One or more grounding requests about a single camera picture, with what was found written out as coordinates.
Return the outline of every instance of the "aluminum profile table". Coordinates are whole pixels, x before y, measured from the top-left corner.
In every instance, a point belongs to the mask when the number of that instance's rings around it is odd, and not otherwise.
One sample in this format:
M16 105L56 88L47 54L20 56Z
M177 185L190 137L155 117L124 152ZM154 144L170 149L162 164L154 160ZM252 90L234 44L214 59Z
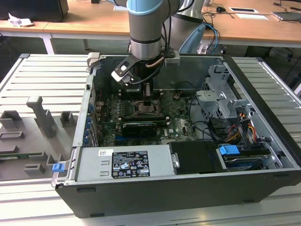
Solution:
M49 107L52 105L53 114L59 114L60 109L71 106L74 107L74 113L78 113L79 99L82 97L84 88L81 85L85 82L77 79L84 80L87 76L86 58L85 55L30 55L27 59L19 59L0 84L0 100L11 98L11 102L2 102L1 109L6 110L6 108L16 106L22 111L23 117L32 116L31 112L24 110L25 104L22 98L27 98L32 94L43 94L44 100L47 100L47 97L56 97L56 101L59 101L54 103L49 99L44 103ZM288 123L285 120L288 120L290 116L301 117L301 112L295 105L300 104L298 100L288 99L291 98L292 91L278 81L278 77L272 70L268 73L267 68L263 69L264 63L259 63L253 58L235 58L235 61L246 73L250 71L250 68L255 67L255 72L247 73L248 78L268 104L275 104L272 102L278 102L281 99L284 100L283 102L293 102L288 104L289 108L287 105L284 108L275 106L273 110L278 117L287 117L279 119ZM6 223L7 226L301 225L300 213L301 184L281 188L260 203L90 219L75 217L71 209L51 187L50 179L8 181L0 184L0 223Z
M62 111L78 115L87 80L87 55L36 55L19 58L0 83L0 114L17 110L34 116L26 106L30 96L42 96L53 116Z

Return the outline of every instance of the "barcode sticker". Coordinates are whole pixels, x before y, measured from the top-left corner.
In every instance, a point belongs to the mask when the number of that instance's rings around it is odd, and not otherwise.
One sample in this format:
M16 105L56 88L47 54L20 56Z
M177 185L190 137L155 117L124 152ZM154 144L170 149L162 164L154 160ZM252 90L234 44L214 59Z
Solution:
M112 156L114 149L102 149L98 151L98 156Z

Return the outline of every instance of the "paper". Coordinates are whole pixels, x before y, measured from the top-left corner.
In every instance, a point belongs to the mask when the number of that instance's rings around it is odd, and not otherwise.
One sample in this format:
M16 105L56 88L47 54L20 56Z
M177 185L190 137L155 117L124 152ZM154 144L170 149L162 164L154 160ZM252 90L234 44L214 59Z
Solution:
M8 21L15 27L33 25L33 22L31 22L30 19L20 19L15 16L12 16L10 13L8 15L9 15Z
M114 11L127 11L127 7L114 6Z
M241 19L268 20L268 18L262 15L251 15L251 14L241 14L241 13L236 13L236 15Z

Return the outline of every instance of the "white sticker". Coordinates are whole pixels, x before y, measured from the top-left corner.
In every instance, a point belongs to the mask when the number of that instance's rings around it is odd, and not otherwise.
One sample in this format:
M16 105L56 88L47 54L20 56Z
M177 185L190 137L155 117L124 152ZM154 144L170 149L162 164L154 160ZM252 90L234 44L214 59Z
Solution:
M148 169L141 169L140 172L141 172L141 173L148 173L149 170L148 170Z
M2 157L0 160L12 160L12 159L18 159L18 157Z
M98 151L98 156L112 156L114 149L102 149Z

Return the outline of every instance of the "black metal panel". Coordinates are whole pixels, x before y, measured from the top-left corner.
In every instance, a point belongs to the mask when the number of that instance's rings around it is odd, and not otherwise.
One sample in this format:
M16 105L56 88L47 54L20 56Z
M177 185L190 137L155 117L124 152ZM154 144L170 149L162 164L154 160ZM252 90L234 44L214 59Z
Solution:
M0 19L7 19L10 13L18 18L61 22L67 12L67 0L0 0Z
M291 171L60 186L55 190L77 217L90 218L260 202L277 189L300 181L300 172ZM91 192L79 193L83 188Z

